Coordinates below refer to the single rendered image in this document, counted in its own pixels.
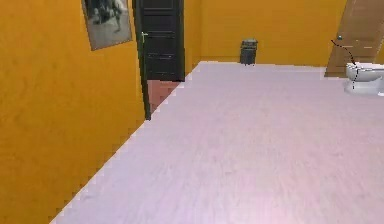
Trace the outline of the black room door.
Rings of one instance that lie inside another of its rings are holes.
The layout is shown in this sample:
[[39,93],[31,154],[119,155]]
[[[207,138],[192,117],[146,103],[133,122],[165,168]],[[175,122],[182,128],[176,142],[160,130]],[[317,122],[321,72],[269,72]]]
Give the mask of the black room door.
[[[148,81],[185,81],[184,0],[132,0],[144,115],[151,119]],[[148,33],[142,43],[141,32]]]

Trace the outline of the dark grey waste bin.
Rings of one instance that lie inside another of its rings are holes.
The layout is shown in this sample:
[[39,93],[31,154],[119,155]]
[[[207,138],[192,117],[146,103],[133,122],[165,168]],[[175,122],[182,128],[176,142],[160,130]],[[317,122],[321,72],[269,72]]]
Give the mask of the dark grey waste bin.
[[258,41],[256,39],[245,39],[240,47],[240,63],[252,65],[256,61]]

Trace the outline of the white toilet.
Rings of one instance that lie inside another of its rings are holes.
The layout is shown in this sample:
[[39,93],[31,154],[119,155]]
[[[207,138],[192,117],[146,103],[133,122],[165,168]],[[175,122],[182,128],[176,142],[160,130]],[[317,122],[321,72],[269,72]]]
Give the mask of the white toilet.
[[344,91],[350,94],[384,95],[384,64],[347,63]]

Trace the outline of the brown wooden cupboard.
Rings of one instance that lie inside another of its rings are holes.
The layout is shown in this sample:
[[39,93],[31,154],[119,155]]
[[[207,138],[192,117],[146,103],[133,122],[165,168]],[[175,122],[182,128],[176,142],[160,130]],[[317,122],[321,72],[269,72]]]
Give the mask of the brown wooden cupboard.
[[[384,39],[384,0],[347,0],[338,31],[332,40],[338,35],[343,36],[340,44],[348,47],[356,62],[373,63]],[[325,76],[344,78],[348,53],[331,45]]]

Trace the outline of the grey framed wall picture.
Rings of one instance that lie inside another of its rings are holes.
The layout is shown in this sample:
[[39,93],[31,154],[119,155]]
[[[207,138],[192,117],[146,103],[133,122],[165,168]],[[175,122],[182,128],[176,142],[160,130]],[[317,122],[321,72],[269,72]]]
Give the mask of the grey framed wall picture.
[[92,51],[133,39],[128,0],[81,0]]

